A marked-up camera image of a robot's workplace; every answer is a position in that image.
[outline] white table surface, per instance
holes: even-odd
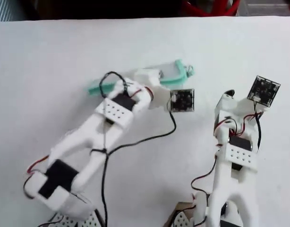
[[[37,226],[52,212],[22,193],[24,172],[99,104],[85,87],[109,70],[183,59],[196,74],[195,112],[175,114],[177,131],[110,159],[110,227],[160,227],[190,181],[213,164],[214,107],[221,94],[247,96],[256,75],[281,83],[261,119],[257,195],[261,227],[290,227],[290,17],[61,20],[0,23],[0,226]],[[148,112],[121,142],[167,132]],[[82,165],[88,151],[76,162]],[[103,214],[102,168],[86,192]],[[213,177],[199,186],[211,190]]]

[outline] white bracket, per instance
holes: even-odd
[[[225,159],[257,171],[257,153],[226,144]]]
[[[132,121],[134,116],[130,110],[122,107],[109,98],[106,98],[101,102],[95,111],[99,114],[105,115],[106,118],[117,123],[122,128],[125,128]]]

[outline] red object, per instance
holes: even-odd
[[[44,157],[41,158],[40,160],[35,161],[33,164],[31,164],[30,167],[29,167],[29,168],[27,169],[27,171],[26,171],[27,174],[29,174],[29,175],[32,174],[32,173],[33,173],[32,168],[33,168],[36,164],[45,161],[48,157],[49,157],[48,155],[47,155],[47,156],[44,156]]]
[[[228,0],[214,0],[211,13],[207,13],[191,5],[188,0],[183,0],[182,9],[191,16],[195,17],[215,17],[215,16],[234,16],[239,7],[240,0],[233,0],[232,6],[227,8]]]

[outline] teal plastic part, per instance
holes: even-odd
[[[182,85],[186,82],[186,80],[194,75],[194,69],[191,65],[185,66],[181,60],[176,60],[175,66],[178,70],[178,75],[175,75],[174,77],[168,77],[167,75],[164,75],[163,78],[160,79],[161,85],[165,87],[172,87],[172,86],[179,86]],[[99,95],[100,94],[100,88],[99,88],[99,83],[101,79],[96,79],[94,80],[91,85],[88,88],[88,93],[90,95]],[[109,93],[113,90],[113,87],[115,85],[116,81],[111,81],[111,82],[105,82],[103,83],[103,92],[104,93]]]

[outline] red wire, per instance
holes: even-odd
[[[133,96],[135,96],[137,93],[139,93],[140,91],[142,91],[142,89],[139,89],[138,91],[136,91],[136,92],[131,96],[131,98],[132,98]]]
[[[216,125],[216,127],[215,127],[215,129],[214,129],[214,131],[221,125],[221,124],[223,124],[225,121],[227,121],[227,120],[229,120],[229,119],[225,119],[225,120],[222,120],[221,122],[219,122],[217,125]]]
[[[149,88],[149,87],[145,87],[146,89],[147,89],[147,91],[150,93],[150,95],[151,95],[151,101],[153,101],[153,99],[154,99],[154,93],[153,93],[153,91]]]
[[[240,133],[236,134],[237,136],[241,136],[241,135],[244,133],[244,131],[245,131],[245,129],[246,129],[245,120],[246,120],[247,117],[252,117],[251,119],[253,119],[253,117],[255,117],[255,114],[248,114],[248,115],[246,115],[246,116],[244,117],[243,128],[242,128],[242,130],[241,130]]]
[[[41,159],[39,159],[38,161],[35,161],[33,164],[31,164],[30,165],[30,167],[27,169],[27,174],[32,174],[33,172],[32,172],[32,168],[35,166],[35,165],[37,165],[38,163],[40,163],[40,162],[43,162],[43,161],[45,161],[47,158],[49,157],[49,155],[47,155],[47,156],[44,156],[43,158],[41,158]]]
[[[255,117],[255,114],[248,114],[248,115],[246,115],[246,116],[244,117],[242,130],[241,130],[240,133],[235,132],[235,133],[237,133],[236,136],[241,136],[241,135],[244,133],[244,131],[245,131],[245,129],[246,129],[245,120],[246,120],[247,117],[250,117],[250,116],[252,116],[251,119],[253,119],[253,118]],[[216,125],[214,131],[215,131],[215,130],[216,130],[216,129],[221,125],[221,124],[223,124],[223,123],[224,123],[225,121],[227,121],[227,120],[230,120],[230,118],[229,118],[229,119],[224,119],[224,120],[222,120],[221,122],[219,122],[219,123]]]

